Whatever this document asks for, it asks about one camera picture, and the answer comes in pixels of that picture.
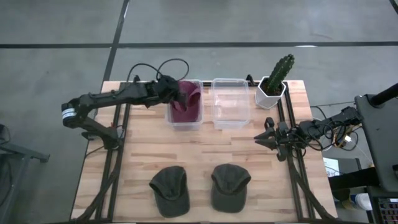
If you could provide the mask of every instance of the wire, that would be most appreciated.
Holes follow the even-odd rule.
[[[155,70],[155,71],[156,71],[156,80],[159,80],[159,79],[157,78],[158,74],[163,75],[163,74],[159,71],[159,69],[155,68],[153,65],[149,65],[149,64],[147,64],[147,63],[137,63],[137,64],[133,65],[133,66],[130,68],[129,74],[127,75],[126,82],[130,81],[130,76],[131,76],[132,71],[133,71],[136,67],[138,67],[138,66],[147,66],[147,67],[149,67],[149,68]]]
[[[120,134],[119,139],[122,138],[122,136],[123,136],[123,134],[124,134],[124,130],[125,130],[125,129],[122,130],[122,133]],[[92,153],[94,153],[94,152],[96,152],[96,151],[98,151],[98,150],[100,150],[100,149],[102,149],[102,148],[104,148],[104,147],[105,147],[105,146],[98,147],[98,148],[92,150],[91,152],[87,153],[87,154],[85,155],[85,159],[86,159],[90,154],[92,154]]]
[[[356,147],[364,154],[364,156],[368,159],[368,161],[373,164],[373,160],[371,158],[369,158],[368,155],[366,155],[366,153],[360,148],[359,145],[356,145]]]
[[[301,148],[297,147],[297,148],[293,148],[293,149],[294,149],[293,151],[298,153]],[[302,157],[304,157],[307,153],[307,150],[305,148],[303,148],[303,150],[304,150],[304,153],[302,154]]]
[[[9,194],[10,194],[10,191],[11,191],[11,186],[12,186],[12,170],[11,170],[11,164],[10,164],[10,161],[7,159],[6,160],[6,163],[7,163],[7,166],[8,166],[8,179],[9,179],[9,187],[8,187],[8,190],[7,190],[7,193],[6,193],[6,195],[4,196],[4,198],[1,200],[1,202],[0,202],[0,208],[2,207],[2,205],[4,204],[4,202],[6,202],[6,200],[7,200],[7,198],[8,198],[8,196],[9,196]]]
[[[319,121],[322,121],[321,119],[319,119],[319,118],[316,118],[316,117],[313,117],[313,119],[315,119],[315,120],[319,120]],[[327,150],[329,150],[329,149],[331,149],[331,146],[329,146],[329,147],[326,147],[326,149],[324,149],[324,150],[322,150],[322,151],[327,151]]]
[[[316,108],[316,109],[318,109],[319,111],[321,111],[323,117],[324,117],[325,119],[327,119],[325,113],[323,112],[323,110],[322,110],[319,106],[310,106],[310,107],[311,107],[311,108]]]
[[[335,141],[334,141],[333,143],[331,143],[330,145],[335,145],[337,141],[340,142],[341,140],[343,140],[343,138],[345,137],[346,131],[347,131],[347,127],[345,126],[345,123],[344,123],[344,122],[342,122],[342,121],[337,121],[337,122],[340,122],[341,124],[343,124],[343,125],[341,126],[341,128],[339,129],[337,135],[340,134],[342,128],[344,129],[344,131],[343,131],[343,134],[341,135],[341,137],[340,137],[338,140],[335,138]]]
[[[11,141],[10,129],[9,129],[7,126],[5,126],[5,125],[3,125],[3,127],[4,127],[5,130],[7,130],[7,133],[8,133],[8,140],[6,140],[5,138],[3,138],[3,140],[5,140],[5,141],[4,141],[4,142],[0,142],[0,146],[1,146],[2,144],[5,144],[5,143],[8,143],[9,141]]]
[[[147,67],[149,67],[149,68],[155,70],[155,71],[156,71],[156,76],[155,76],[155,78],[156,78],[157,81],[159,81],[159,78],[160,78],[159,75],[164,75],[162,72],[160,72],[160,69],[161,69],[166,63],[172,62],[172,61],[180,61],[180,62],[183,62],[183,63],[187,66],[187,71],[185,72],[184,76],[183,76],[182,78],[180,78],[179,80],[177,80],[177,81],[183,80],[185,77],[187,77],[187,75],[188,75],[188,73],[189,73],[189,64],[188,64],[188,62],[185,61],[184,59],[181,59],[181,58],[171,58],[171,59],[168,59],[168,60],[164,61],[163,63],[161,63],[160,66],[159,66],[159,68],[155,68],[153,65],[150,65],[150,64],[148,64],[148,63],[137,63],[137,64],[133,65],[133,66],[130,68],[130,71],[129,71],[128,75],[127,75],[126,83],[129,83],[130,78],[131,78],[132,71],[133,71],[136,67],[138,67],[138,66],[147,66]],[[127,89],[127,87],[128,87],[128,86],[126,85],[122,90],[116,92],[116,93],[115,93],[115,96],[118,96],[119,94],[121,94],[125,89]],[[107,96],[95,96],[95,95],[93,95],[92,93],[88,93],[88,95],[90,96],[90,98],[94,98],[94,99],[107,97]]]
[[[316,141],[316,142],[319,144],[320,148],[318,149],[318,151],[323,151],[325,148],[328,148],[328,147],[330,147],[330,146],[333,145],[333,135],[334,135],[334,131],[333,131],[333,128],[329,125],[331,122],[329,122],[328,124],[318,124],[318,125],[324,125],[324,126],[325,126],[325,127],[323,128],[323,135],[324,135],[327,139],[331,139],[331,143],[330,143],[329,145],[325,146],[325,147],[323,147],[322,144],[310,133],[309,129],[307,130],[307,133],[308,133],[308,135],[312,138],[312,140]],[[326,135],[326,134],[327,134],[326,127],[329,127],[329,129],[330,129],[330,131],[331,131],[331,136],[330,136],[330,137],[328,137],[328,136]]]
[[[314,141],[316,141],[317,143],[319,143],[321,149],[317,149],[317,148],[311,146],[311,144],[307,143],[307,142],[306,142],[303,138],[301,138],[298,134],[295,134],[295,133],[291,133],[291,134],[293,134],[294,136],[298,137],[298,138],[301,140],[301,142],[304,143],[304,144],[306,144],[308,147],[310,147],[310,148],[312,148],[312,149],[314,149],[314,150],[316,150],[316,151],[322,151],[322,145],[321,145],[321,142],[320,142],[319,140],[314,139]]]
[[[341,147],[342,145],[343,145],[343,143],[344,143],[344,138],[347,136],[347,132],[346,132],[346,130],[344,130],[343,131],[343,133],[341,133],[341,129],[342,129],[343,127],[340,127],[339,128],[339,130],[338,130],[338,133],[337,134],[334,134],[334,138],[335,138],[335,143],[333,143],[336,147]]]
[[[333,170],[333,171],[335,171],[335,172],[337,172],[337,173],[340,173],[340,174],[345,174],[345,173],[343,173],[343,172],[340,172],[340,171],[337,171],[337,170],[335,170],[335,169],[333,169],[333,168],[331,168],[331,167],[328,167],[328,166],[325,166],[326,168],[328,168],[328,169],[331,169],[331,170]]]
[[[181,59],[181,58],[171,58],[171,59],[168,59],[168,60],[164,61],[162,64],[160,64],[159,68],[157,68],[158,69],[158,72],[156,73],[156,79],[157,80],[159,80],[158,79],[158,75],[161,74],[160,69],[163,67],[163,65],[165,65],[168,62],[172,62],[172,61],[183,62],[187,66],[187,71],[185,72],[184,76],[182,78],[180,78],[179,80],[177,80],[177,81],[183,80],[185,77],[187,77],[187,75],[189,73],[189,64],[188,64],[188,62],[185,61],[184,59]]]
[[[324,104],[324,105],[313,105],[313,106],[333,106],[333,105],[342,105],[342,104],[347,104],[347,103],[355,103],[355,102],[347,101],[347,102],[341,102],[341,103],[329,103],[329,104]]]
[[[362,125],[360,125],[359,127],[357,127],[356,129],[352,130],[352,132],[358,130],[359,128],[362,128]]]
[[[102,148],[104,148],[104,147],[105,147],[105,146],[101,146],[101,147],[98,147],[98,148],[92,150],[91,152],[89,152],[89,153],[86,154],[85,158],[87,158],[90,154],[92,154],[92,153],[94,153],[94,152],[96,152],[96,151],[98,151],[98,150],[100,150],[100,149],[102,149]]]

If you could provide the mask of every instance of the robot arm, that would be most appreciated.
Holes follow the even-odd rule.
[[[116,127],[104,127],[89,118],[88,113],[91,110],[124,103],[145,105],[149,108],[171,101],[186,103],[186,94],[180,92],[175,79],[161,75],[158,82],[140,82],[139,77],[136,76],[134,82],[121,90],[84,94],[62,104],[62,122],[68,128],[85,129],[87,132],[82,135],[87,139],[91,139],[91,136],[100,137],[104,142],[105,149],[117,149],[120,146],[120,140]]]
[[[312,120],[302,121],[296,127],[288,128],[286,122],[279,122],[274,129],[274,120],[267,118],[264,123],[266,131],[254,137],[257,144],[268,147],[271,150],[277,149],[279,161],[286,160],[287,150],[291,146],[304,149],[311,141],[317,141],[326,132],[335,128],[349,125],[359,125],[362,117],[353,107],[346,107],[341,113],[336,114],[323,121]]]

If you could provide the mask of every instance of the cap brim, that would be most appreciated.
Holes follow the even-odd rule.
[[[218,191],[215,183],[211,188],[211,205],[219,212],[237,213],[244,208],[248,187],[245,186],[242,191],[235,195],[226,195]]]
[[[166,200],[158,193],[155,193],[155,200],[160,214],[165,218],[178,217],[186,214],[190,209],[188,189],[176,200]]]

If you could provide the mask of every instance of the white bottle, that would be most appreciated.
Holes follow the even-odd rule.
[[[341,202],[346,209],[372,210],[371,200],[367,193],[350,195],[348,200]]]

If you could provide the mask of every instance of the baseball cap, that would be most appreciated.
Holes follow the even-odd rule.
[[[200,87],[190,81],[178,81],[178,87],[187,94],[187,105],[171,102],[172,121],[176,123],[195,122],[200,113]]]
[[[187,213],[190,209],[187,188],[187,173],[180,166],[166,167],[150,181],[154,190],[157,208],[165,218]]]
[[[246,203],[249,172],[240,166],[222,164],[214,168],[211,175],[211,205],[219,212],[240,212]]]

